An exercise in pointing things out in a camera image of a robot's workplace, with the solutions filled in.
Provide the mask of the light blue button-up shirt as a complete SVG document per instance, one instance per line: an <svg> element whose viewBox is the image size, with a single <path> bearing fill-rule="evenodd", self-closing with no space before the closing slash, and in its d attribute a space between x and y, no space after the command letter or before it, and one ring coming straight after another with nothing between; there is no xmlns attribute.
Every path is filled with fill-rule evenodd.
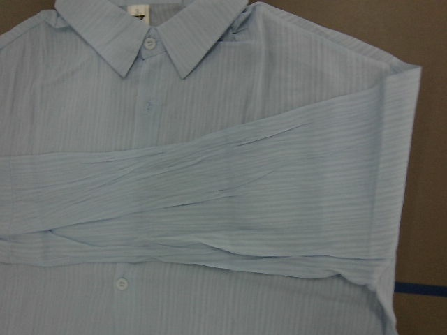
<svg viewBox="0 0 447 335"><path fill-rule="evenodd" d="M1 35L2 334L395 334L421 67L263 2Z"/></svg>

